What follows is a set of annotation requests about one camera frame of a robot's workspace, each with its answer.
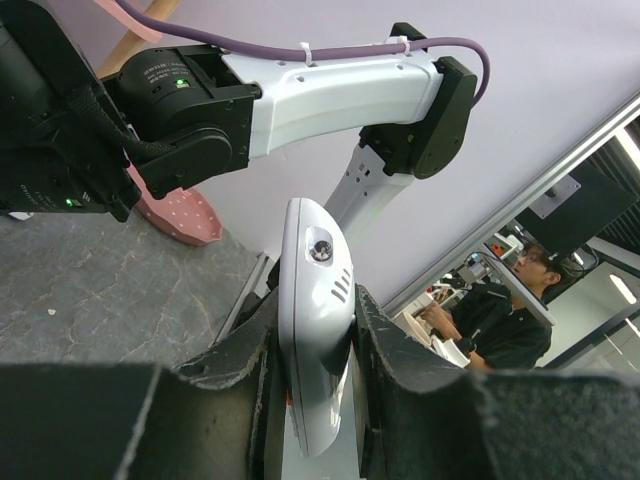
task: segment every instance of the gray countertop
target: gray countertop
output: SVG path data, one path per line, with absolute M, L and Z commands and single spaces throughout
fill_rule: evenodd
M 137 214 L 0 218 L 0 361 L 159 361 L 206 349 L 256 262 L 227 232 L 181 244 Z

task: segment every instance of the green led light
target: green led light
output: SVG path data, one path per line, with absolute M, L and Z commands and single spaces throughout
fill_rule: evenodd
M 187 88 L 187 87 L 189 87 L 189 82 L 187 82 L 187 80 L 184 79 L 184 78 L 178 78 L 176 80 L 176 87 L 178 87 L 178 88 Z

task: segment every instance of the black fabric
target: black fabric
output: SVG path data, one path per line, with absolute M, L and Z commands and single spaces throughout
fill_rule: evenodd
M 456 328 L 477 345 L 476 353 L 496 369 L 531 369 L 551 346 L 551 327 L 528 310 L 511 311 L 510 295 L 472 289 L 451 311 Z

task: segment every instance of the man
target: man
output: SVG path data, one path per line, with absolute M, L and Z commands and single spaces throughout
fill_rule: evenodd
M 540 299 L 566 275 L 561 264 L 550 261 L 534 244 L 525 246 L 513 271 Z M 471 340 L 475 351 L 469 370 L 531 369 L 551 346 L 551 327 L 542 325 L 522 300 L 502 288 L 474 286 L 451 313 L 433 302 L 421 315 L 445 340 Z

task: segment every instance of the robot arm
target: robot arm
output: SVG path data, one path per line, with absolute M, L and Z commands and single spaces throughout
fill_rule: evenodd
M 44 8 L 3 0 L 0 19 L 2 88 L 22 102 L 2 109 L 12 119 L 0 132 L 4 211 L 125 221 L 139 192 L 124 151 L 160 199 L 283 145 L 372 125 L 326 204 L 352 241 L 413 178 L 451 161 L 476 86 L 455 59 L 421 50 L 308 66 L 208 45 L 146 50 L 98 81 Z M 394 26 L 400 35 L 424 38 L 407 24 Z

